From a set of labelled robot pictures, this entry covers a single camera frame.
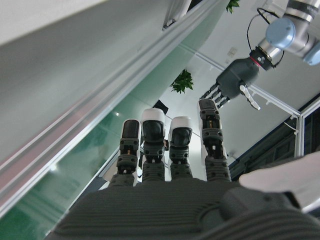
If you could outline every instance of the black cable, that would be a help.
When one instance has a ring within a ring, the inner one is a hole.
[[[250,40],[249,40],[249,29],[250,29],[250,26],[251,26],[252,21],[253,21],[256,17],[258,17],[258,16],[259,16],[259,14],[254,15],[254,16],[251,18],[251,20],[250,20],[250,22],[249,22],[249,25],[248,25],[248,28],[247,28],[247,30],[246,30],[246,39],[247,39],[247,41],[248,41],[248,45],[249,45],[250,51],[252,51],[252,48],[251,48],[251,44],[250,44]]]

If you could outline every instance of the potted plant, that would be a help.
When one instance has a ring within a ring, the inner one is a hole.
[[[228,12],[230,12],[231,14],[233,13],[233,7],[236,7],[236,8],[238,8],[239,7],[239,0],[230,0],[230,2],[228,3],[228,5],[226,6],[226,11]]]
[[[173,88],[171,92],[176,91],[180,94],[181,92],[185,93],[186,88],[193,90],[193,84],[194,83],[192,82],[191,73],[184,69],[180,73],[180,75],[174,80],[174,82],[170,85],[170,87]]]

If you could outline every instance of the robotic hand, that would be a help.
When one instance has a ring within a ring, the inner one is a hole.
[[[251,51],[250,57],[234,60],[216,79],[216,83],[201,97],[215,98],[218,108],[239,94],[244,95],[252,107],[260,110],[248,91],[256,80],[259,67],[274,68],[272,60],[281,51],[288,51],[313,66],[320,63],[320,42],[308,33],[308,27],[319,11],[320,0],[289,0],[283,17],[272,22],[265,38]]]

